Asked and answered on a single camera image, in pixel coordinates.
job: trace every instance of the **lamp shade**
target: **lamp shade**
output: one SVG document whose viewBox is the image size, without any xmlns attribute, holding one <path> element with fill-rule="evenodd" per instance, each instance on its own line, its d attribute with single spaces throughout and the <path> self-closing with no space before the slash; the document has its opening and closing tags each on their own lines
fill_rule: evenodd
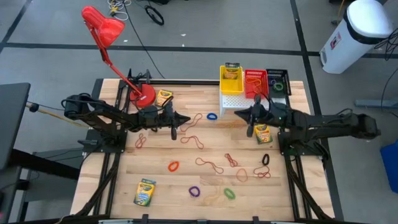
<svg viewBox="0 0 398 224">
<path fill-rule="evenodd" d="M 87 23 L 94 27 L 103 47 L 109 47 L 124 29 L 123 22 L 104 17 L 93 6 L 85 6 L 81 15 Z"/>
</svg>

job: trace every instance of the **wooden table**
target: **wooden table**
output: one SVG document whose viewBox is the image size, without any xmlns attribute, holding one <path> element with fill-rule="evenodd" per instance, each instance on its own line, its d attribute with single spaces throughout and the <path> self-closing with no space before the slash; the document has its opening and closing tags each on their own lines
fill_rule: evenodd
<svg viewBox="0 0 398 224">
<path fill-rule="evenodd" d="M 113 105 L 118 83 L 119 79 L 103 80 L 99 98 Z M 290 86 L 291 107 L 309 113 L 303 82 L 290 82 Z M 112 218 L 141 218 L 143 214 L 149 214 L 151 219 L 252 220 L 253 216 L 258 216 L 260 220 L 294 219 L 285 161 L 277 142 L 277 128 L 271 128 L 272 143 L 258 145 L 255 136 L 246 137 L 247 125 L 233 111 L 227 111 L 216 121 L 206 119 L 208 113 L 219 112 L 218 86 L 154 85 L 154 88 L 156 91 L 165 89 L 174 92 L 173 106 L 178 113 L 192 119 L 197 113 L 202 113 L 203 118 L 185 133 L 178 129 L 176 141 L 171 140 L 168 128 L 158 133 L 140 131 L 147 138 L 142 149 L 135 148 L 139 134 L 128 134 L 126 151 L 121 156 L 118 170 Z M 129 112 L 135 112 L 135 108 L 130 106 Z M 192 139 L 186 144 L 180 142 L 181 137 L 193 135 L 198 136 L 205 145 L 204 149 L 198 149 Z M 224 157 L 226 153 L 238 162 L 239 167 L 230 167 Z M 261 159 L 265 153 L 270 155 L 272 177 L 260 179 L 253 174 L 253 170 L 262 166 Z M 71 214 L 79 211 L 96 190 L 103 157 L 102 153 L 92 153 L 86 159 L 80 172 Z M 196 165 L 197 157 L 214 162 L 224 172 L 217 174 L 209 164 Z M 172 161 L 180 163 L 175 172 L 169 172 L 167 168 Z M 334 217 L 322 161 L 315 156 L 302 156 L 302 164 L 308 191 L 324 212 Z M 247 171 L 246 182 L 236 178 L 240 168 Z M 150 207 L 133 203 L 138 182 L 142 178 L 157 182 Z M 194 185 L 201 190 L 198 198 L 188 193 L 188 189 Z M 235 200 L 226 198 L 223 193 L 226 187 L 234 191 Z M 296 192 L 300 216 L 304 217 L 301 195 L 297 189 Z M 107 193 L 103 195 L 103 202 L 106 197 Z M 100 213 L 104 212 L 104 207 L 105 203 L 102 203 Z"/>
</svg>

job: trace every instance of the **black basket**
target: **black basket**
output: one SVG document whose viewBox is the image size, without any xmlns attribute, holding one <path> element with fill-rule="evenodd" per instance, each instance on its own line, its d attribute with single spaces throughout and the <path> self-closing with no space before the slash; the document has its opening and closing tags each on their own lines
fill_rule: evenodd
<svg viewBox="0 0 398 224">
<path fill-rule="evenodd" d="M 269 85 L 269 96 L 270 97 L 282 98 L 285 96 L 292 95 L 292 91 L 290 89 L 290 83 L 289 83 L 289 75 L 287 74 L 287 70 L 267 69 L 267 74 L 268 74 L 268 85 Z M 271 85 L 271 82 L 274 82 L 273 80 L 283 84 L 284 89 L 282 91 L 275 91 Z"/>
</svg>

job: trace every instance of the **white container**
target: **white container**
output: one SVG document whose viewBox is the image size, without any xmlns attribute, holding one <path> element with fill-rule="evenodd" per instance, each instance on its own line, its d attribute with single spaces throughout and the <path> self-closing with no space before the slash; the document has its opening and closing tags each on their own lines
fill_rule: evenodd
<svg viewBox="0 0 398 224">
<path fill-rule="evenodd" d="M 375 0 L 351 3 L 320 51 L 327 73 L 341 74 L 393 31 L 383 6 Z"/>
</svg>

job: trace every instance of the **gray floor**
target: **gray floor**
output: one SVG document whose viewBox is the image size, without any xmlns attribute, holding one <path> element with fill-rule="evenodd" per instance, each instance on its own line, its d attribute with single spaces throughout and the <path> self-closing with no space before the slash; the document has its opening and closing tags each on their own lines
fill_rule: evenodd
<svg viewBox="0 0 398 224">
<path fill-rule="evenodd" d="M 331 5 L 327 0 L 296 2 L 307 50 L 317 52 L 335 28 L 330 21 L 336 19 L 338 5 Z M 6 35 L 24 3 L 25 0 L 0 0 L 0 39 Z M 33 0 L 8 42 L 93 45 L 80 16 L 85 5 L 107 12 L 105 0 Z M 398 1 L 389 0 L 385 6 L 397 27 Z M 156 8 L 165 18 L 163 27 L 151 22 L 141 8 L 134 4 L 128 6 L 139 35 L 148 46 L 270 49 L 297 53 L 150 52 L 167 78 L 218 79 L 218 67 L 225 62 L 240 62 L 244 68 L 282 68 L 289 71 L 291 80 L 304 81 L 310 99 L 289 0 L 173 0 Z M 128 23 L 114 45 L 139 45 Z M 148 68 L 154 77 L 160 77 L 143 51 L 110 50 L 109 56 L 123 72 L 130 67 L 133 73 Z M 322 113 L 354 108 L 356 99 L 380 99 L 382 88 L 397 65 L 398 59 L 385 62 L 362 58 L 345 73 L 330 75 L 322 70 L 318 57 L 310 57 Z M 5 47 L 0 53 L 0 83 L 29 82 L 32 84 L 29 100 L 50 106 L 60 107 L 65 97 L 90 92 L 96 78 L 114 77 L 101 61 L 98 50 Z M 391 80 L 386 99 L 393 97 L 396 88 L 398 76 Z M 389 188 L 379 150 L 398 138 L 398 119 L 374 109 L 354 108 L 354 112 L 375 117 L 382 136 L 370 142 L 353 138 L 329 140 L 343 215 L 352 222 L 396 223 L 398 195 Z M 16 148 L 43 152 L 78 147 L 76 141 L 84 138 L 85 133 L 84 128 L 26 111 Z M 27 220 L 67 214 L 71 203 L 71 198 L 31 203 Z"/>
</svg>

